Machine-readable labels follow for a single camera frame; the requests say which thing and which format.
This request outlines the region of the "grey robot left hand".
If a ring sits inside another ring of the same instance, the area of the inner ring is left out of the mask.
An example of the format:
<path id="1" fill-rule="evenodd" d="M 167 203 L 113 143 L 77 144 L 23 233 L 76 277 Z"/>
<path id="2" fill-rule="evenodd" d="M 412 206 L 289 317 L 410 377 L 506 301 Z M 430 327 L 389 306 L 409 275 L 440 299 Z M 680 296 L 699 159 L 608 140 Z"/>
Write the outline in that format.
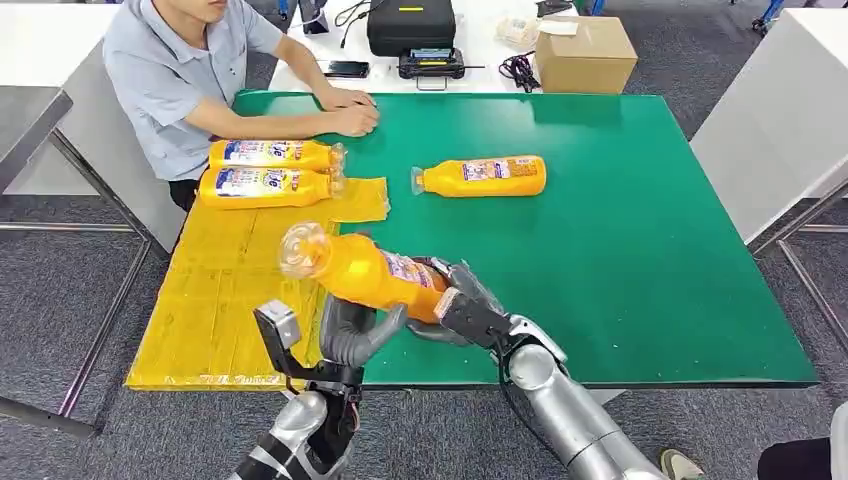
<path id="1" fill-rule="evenodd" d="M 319 346 L 323 358 L 345 366 L 362 367 L 405 327 L 407 320 L 405 304 L 394 305 L 378 322 L 376 309 L 329 294 L 320 327 Z"/>

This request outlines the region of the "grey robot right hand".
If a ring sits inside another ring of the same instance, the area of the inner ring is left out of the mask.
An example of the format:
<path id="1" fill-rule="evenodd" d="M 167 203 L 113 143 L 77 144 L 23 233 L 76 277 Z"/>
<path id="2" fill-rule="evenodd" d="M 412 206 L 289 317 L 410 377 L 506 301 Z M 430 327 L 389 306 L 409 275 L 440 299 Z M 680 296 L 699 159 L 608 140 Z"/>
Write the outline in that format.
<path id="1" fill-rule="evenodd" d="M 413 260 L 433 268 L 447 281 L 449 286 L 456 287 L 464 294 L 479 301 L 496 313 L 505 314 L 501 302 L 479 281 L 465 260 L 462 260 L 458 264 L 451 264 L 444 259 L 429 256 L 415 256 Z M 407 320 L 407 328 L 413 335 L 422 340 L 460 347 L 470 345 L 470 342 L 464 337 L 440 325 L 425 324 L 419 320 L 410 318 Z"/>

